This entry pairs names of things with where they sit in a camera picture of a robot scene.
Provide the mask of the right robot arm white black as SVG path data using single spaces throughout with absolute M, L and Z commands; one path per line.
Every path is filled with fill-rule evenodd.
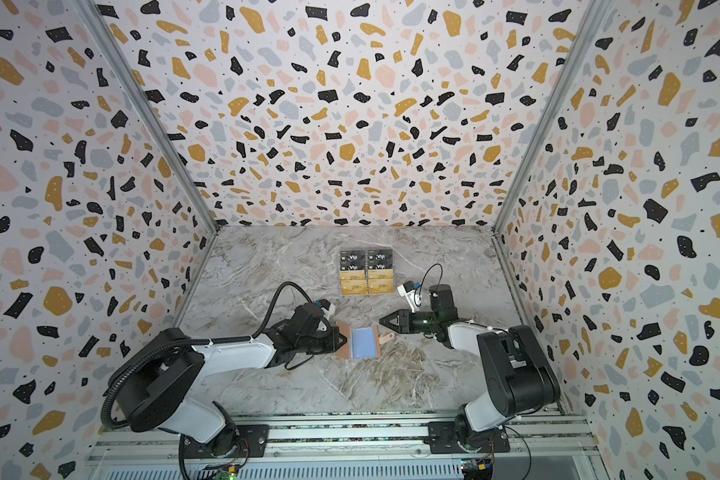
M 560 400 L 561 388 L 532 329 L 501 329 L 462 319 L 451 287 L 429 288 L 430 309 L 421 308 L 422 286 L 407 281 L 396 288 L 409 307 L 382 317 L 379 323 L 397 334 L 423 334 L 445 347 L 477 356 L 486 392 L 460 407 L 454 419 L 457 441 L 478 448 L 490 433 L 522 414 L 533 414 Z

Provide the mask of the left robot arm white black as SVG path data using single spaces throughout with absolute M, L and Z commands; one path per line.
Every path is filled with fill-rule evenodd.
M 306 303 L 253 336 L 192 338 L 166 329 L 112 374 L 101 421 L 108 429 L 158 429 L 213 443 L 234 422 L 223 407 L 191 398 L 194 384 L 234 370 L 288 366 L 299 354 L 336 353 L 349 339 L 329 322 L 333 311 L 328 302 Z

